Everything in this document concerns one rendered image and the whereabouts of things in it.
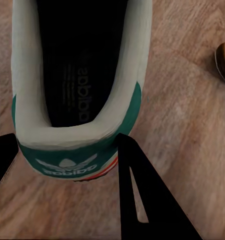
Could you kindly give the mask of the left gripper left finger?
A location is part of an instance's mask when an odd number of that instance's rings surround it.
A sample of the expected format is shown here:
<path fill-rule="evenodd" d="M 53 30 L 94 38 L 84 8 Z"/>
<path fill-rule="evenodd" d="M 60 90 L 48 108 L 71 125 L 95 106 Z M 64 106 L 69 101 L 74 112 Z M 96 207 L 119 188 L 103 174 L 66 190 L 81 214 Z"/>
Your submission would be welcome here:
<path fill-rule="evenodd" d="M 14 133 L 0 136 L 0 181 L 19 151 Z"/>

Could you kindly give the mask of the gym shoe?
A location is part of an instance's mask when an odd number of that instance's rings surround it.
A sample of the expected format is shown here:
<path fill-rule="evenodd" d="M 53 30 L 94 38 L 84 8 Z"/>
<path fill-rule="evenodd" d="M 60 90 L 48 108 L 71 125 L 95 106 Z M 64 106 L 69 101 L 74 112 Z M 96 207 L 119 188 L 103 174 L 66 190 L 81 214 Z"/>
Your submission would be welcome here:
<path fill-rule="evenodd" d="M 105 176 L 130 137 L 145 83 L 152 0 L 13 0 L 12 119 L 37 173 Z"/>

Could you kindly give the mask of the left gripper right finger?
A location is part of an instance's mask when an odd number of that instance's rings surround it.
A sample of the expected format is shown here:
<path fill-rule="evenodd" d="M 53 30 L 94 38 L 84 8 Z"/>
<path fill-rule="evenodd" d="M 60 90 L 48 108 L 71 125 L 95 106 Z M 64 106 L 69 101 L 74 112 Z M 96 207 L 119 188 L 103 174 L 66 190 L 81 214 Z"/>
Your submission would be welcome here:
<path fill-rule="evenodd" d="M 149 223 L 137 218 L 130 167 Z M 118 134 L 121 240 L 202 240 L 138 143 Z"/>

